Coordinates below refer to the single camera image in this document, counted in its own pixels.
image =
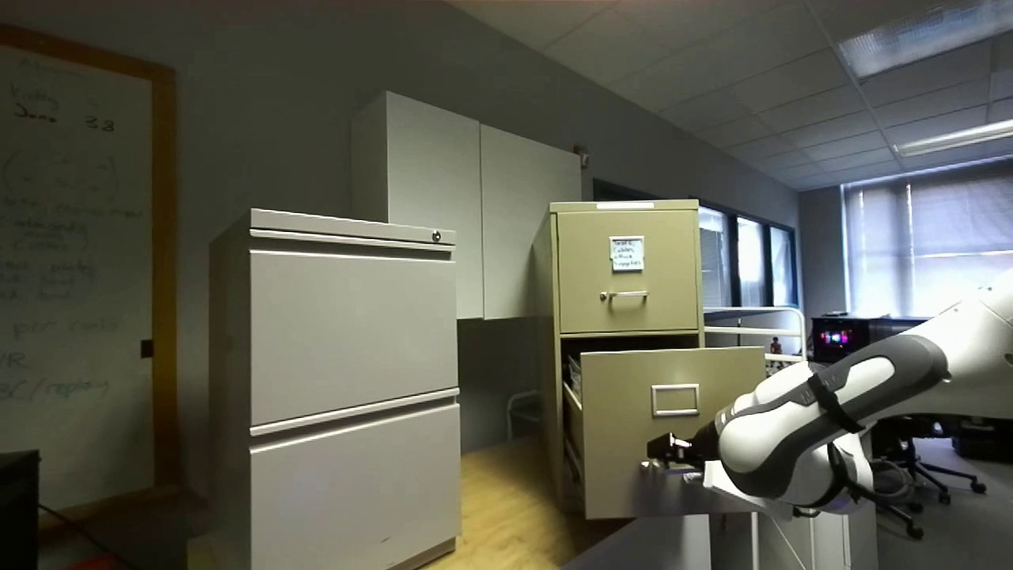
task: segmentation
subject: floor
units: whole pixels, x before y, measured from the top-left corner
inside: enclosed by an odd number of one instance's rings
[[[925,537],[913,542],[895,518],[879,516],[879,570],[1009,568],[1013,464],[964,460],[949,449],[949,441],[919,441],[919,451],[929,462],[977,473],[989,494],[973,494],[964,480],[952,480],[952,499],[936,503],[919,486]],[[588,526],[554,509],[542,464],[538,445],[469,451],[461,536],[455,553],[431,563],[431,570],[554,570],[620,527],[613,521]],[[88,536],[118,553],[103,553],[75,532],[51,536],[37,570],[207,570],[204,532],[204,503],[178,498],[92,521]]]
[[[941,474],[949,483],[952,499],[936,503],[929,483],[919,483],[925,503],[919,526],[920,542],[913,542],[905,527],[879,516],[879,570],[1008,570],[1009,563],[1009,532],[1013,532],[1013,464],[964,460],[952,451],[949,441],[919,441],[919,457],[925,462],[966,467],[983,474],[985,494],[976,494],[966,480]]]

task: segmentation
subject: drawer handle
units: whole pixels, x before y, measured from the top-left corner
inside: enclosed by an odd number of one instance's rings
[[[651,383],[657,419],[701,419],[701,383]]]
[[[634,308],[644,308],[647,305],[647,288],[637,288],[637,290],[603,290],[600,294],[603,305],[608,305],[608,310],[619,305],[619,300],[640,300]]]

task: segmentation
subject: drawer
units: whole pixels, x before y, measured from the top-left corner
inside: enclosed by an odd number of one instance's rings
[[[451,260],[252,249],[249,271],[252,423],[455,388]]]
[[[583,403],[565,387],[565,442],[573,445],[573,457],[583,457]]]
[[[249,570],[396,568],[458,536],[458,405],[249,451]]]
[[[640,473],[660,433],[695,437],[763,381],[763,349],[657,349],[583,355],[583,506],[588,518],[660,509]]]
[[[558,212],[558,277],[565,335],[696,333],[696,207]]]

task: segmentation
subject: ceiling tile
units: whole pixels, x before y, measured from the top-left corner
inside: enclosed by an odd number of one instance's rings
[[[932,153],[932,156],[905,156],[901,165],[909,170],[941,169],[941,165],[964,165],[964,162],[983,162],[989,144],[966,144],[949,153]]]
[[[775,175],[821,175],[822,169],[801,156],[801,153],[785,153],[785,156],[746,156],[746,165],[759,169],[759,170],[775,170]]]
[[[691,51],[676,51],[663,58],[651,69],[613,83],[613,87],[626,87],[626,83],[644,83],[666,93],[668,100],[663,108],[672,108],[734,83],[738,69],[727,66],[727,60],[734,60],[734,45],[711,39],[695,45]]]
[[[822,120],[858,115],[858,110],[864,110],[858,93],[853,86],[842,86],[842,87],[797,97],[791,105],[768,108],[759,116],[775,129],[797,129],[797,127],[822,122]]]
[[[663,116],[668,116],[678,127],[715,127],[746,115],[749,108],[727,87],[715,87],[663,110]]]
[[[759,13],[721,36],[738,58],[742,78],[756,77],[768,66],[801,60],[810,51],[826,47],[822,36],[805,4],[785,4],[780,9]]]
[[[860,83],[860,93],[872,105],[890,105],[919,97],[929,93],[941,93],[949,86],[964,86],[973,78],[985,78],[992,74],[992,51],[989,45],[973,45],[964,51],[949,51],[932,60],[919,60],[913,66],[899,66]]]
[[[765,138],[749,138],[742,144],[727,144],[730,156],[755,162],[755,159],[768,159],[768,156],[791,156],[797,153],[787,138],[781,135],[765,135]]]
[[[647,39],[644,28],[637,28],[619,9],[600,13],[591,23],[549,47],[549,58],[595,83],[630,77],[630,69],[644,69],[663,55],[663,45]]]
[[[879,108],[875,108],[875,115],[883,127],[913,122],[913,120],[925,120],[935,115],[983,108],[983,105],[989,105],[989,87],[992,87],[992,83],[983,77],[983,78],[958,83],[952,87],[879,105]]]
[[[864,150],[864,153],[854,153],[854,156],[816,159],[816,165],[832,169],[832,170],[849,170],[849,169],[895,169],[895,156],[879,143],[878,150]]]
[[[1001,39],[995,39],[995,66],[998,69],[1013,66],[1013,32],[1004,32]]]
[[[668,105],[711,93],[727,83],[749,78],[768,66],[801,60],[821,51],[821,36],[810,28],[797,4],[759,13],[745,25],[676,51],[651,69],[657,87],[668,93]]]
[[[842,41],[853,36],[864,36],[872,28],[879,28],[886,23],[901,23],[919,13],[936,9],[941,0],[901,0],[901,4],[854,4],[854,0],[809,0],[816,13],[816,18],[826,25],[826,32]]]
[[[755,110],[765,110],[785,100],[809,97],[813,93],[826,93],[837,86],[849,86],[849,77],[832,51],[813,51],[785,66],[765,69],[746,83],[730,86],[745,105]]]
[[[774,135],[774,129],[759,116],[742,116],[742,120],[720,122],[720,127],[696,127],[695,132],[715,143],[715,144],[742,144],[749,138]]]
[[[668,47],[691,47],[785,0],[620,0],[613,9]]]
[[[952,132],[952,129],[973,129],[983,122],[985,122],[985,108],[968,108],[968,110],[936,115],[936,116],[915,120],[915,122],[899,122],[883,132],[892,144],[901,144],[913,138],[941,135],[941,132]]]
[[[676,97],[680,97],[680,94],[672,94],[672,87],[660,74],[634,74],[620,83],[610,83],[608,87],[651,115],[663,115],[666,108],[672,108]]]
[[[1009,97],[1013,94],[1013,66],[992,74],[989,94],[992,97]]]
[[[1013,156],[1013,138],[995,138],[995,143],[989,143],[989,156]]]
[[[1013,97],[989,105],[989,120],[1013,120]]]
[[[864,110],[858,110],[858,115],[842,115],[842,116],[832,116],[822,122],[809,122],[809,127],[787,129],[781,135],[791,138],[797,150],[805,150],[805,144],[822,144],[832,138],[849,138],[849,135],[875,132],[875,129],[878,129],[878,122]]]
[[[809,153],[816,162],[830,162],[839,156],[886,153],[886,138],[879,132],[860,132],[860,135],[849,135],[849,138],[805,144],[801,153]]]
[[[501,28],[505,36],[531,45],[549,47],[562,41],[566,32],[588,23],[595,13],[610,6],[613,0],[448,0],[455,9],[469,13],[473,18]]]

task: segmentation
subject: whiteboard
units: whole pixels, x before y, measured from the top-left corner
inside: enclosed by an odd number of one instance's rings
[[[155,94],[0,45],[0,449],[42,449],[42,503],[155,486]]]

